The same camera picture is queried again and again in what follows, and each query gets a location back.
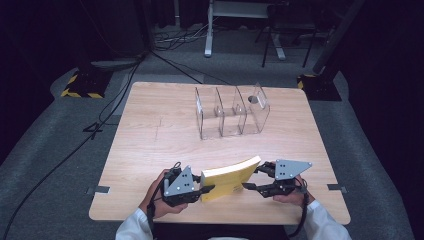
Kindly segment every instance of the person's left hand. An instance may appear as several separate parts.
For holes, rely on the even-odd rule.
[[[147,191],[146,196],[144,197],[143,201],[140,203],[139,208],[147,215],[147,205],[149,205],[150,199],[152,198],[153,193],[155,192],[155,189],[157,188],[158,184],[161,182],[163,176],[165,173],[169,172],[168,169],[164,169],[162,173],[158,176],[158,178],[153,181],[153,183],[150,185],[149,190]],[[186,209],[188,207],[188,203],[183,203],[181,205],[171,207],[168,204],[166,204],[162,200],[162,194],[159,190],[154,197],[154,199],[158,199],[154,201],[156,210],[155,210],[155,216],[153,218],[160,218],[165,216],[168,213],[180,213],[182,210]]]

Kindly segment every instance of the chair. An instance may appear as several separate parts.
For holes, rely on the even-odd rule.
[[[310,3],[305,0],[278,0],[274,4],[267,7],[267,14],[267,26],[265,26],[260,31],[255,40],[255,42],[257,42],[264,29],[268,28],[268,36],[265,46],[265,53],[262,60],[262,67],[265,67],[265,60],[268,53],[269,42],[271,40],[272,33],[297,34],[297,37],[293,43],[299,43],[299,37],[302,35],[312,34],[312,38],[310,40],[308,50],[302,65],[302,67],[305,67],[317,33],[317,27],[314,22]]]

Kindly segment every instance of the clear acrylic box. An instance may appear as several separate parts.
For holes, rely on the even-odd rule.
[[[259,84],[197,88],[196,115],[201,139],[260,133],[270,111]]]

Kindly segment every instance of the hand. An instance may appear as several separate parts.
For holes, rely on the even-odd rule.
[[[302,177],[300,175],[296,176],[296,179],[298,181],[296,181],[296,185],[300,186],[300,183],[303,183]],[[313,202],[315,200],[315,198],[308,192],[309,194],[309,203]],[[282,203],[291,203],[294,204],[296,206],[302,207],[303,206],[303,198],[304,198],[304,194],[299,192],[297,189],[294,190],[292,193],[290,193],[289,195],[285,196],[285,195],[275,195],[272,197],[272,199],[274,201],[277,202],[282,202]]]
[[[144,197],[143,201],[138,206],[146,215],[147,215],[147,205],[149,205],[149,202],[150,202],[150,199],[152,198],[153,193],[155,192],[157,186],[161,182],[165,173],[168,171],[169,171],[168,169],[163,170],[162,173],[158,176],[158,178],[155,181],[153,181],[152,185],[150,185],[149,187],[149,190],[147,190],[146,196]],[[154,201],[156,210],[155,210],[155,216],[153,218],[160,218],[165,216],[168,213],[180,213],[182,210],[188,207],[187,203],[184,203],[175,207],[169,206],[162,200],[162,194],[160,190],[157,192],[154,199],[159,199],[159,200]]]

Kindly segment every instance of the table top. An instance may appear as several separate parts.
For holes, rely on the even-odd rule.
[[[176,162],[191,166],[194,175],[260,156],[262,163],[276,159],[311,162],[301,175],[308,190],[341,224],[350,215],[337,184],[305,93],[299,89],[268,88],[271,111],[259,134],[201,140],[196,118],[195,88],[212,85],[136,82],[129,94],[89,215],[93,220],[125,220],[143,200],[148,187],[165,168]],[[249,182],[270,184],[264,173]],[[210,202],[189,205],[180,214],[158,222],[227,224],[298,224],[301,208],[242,190]]]

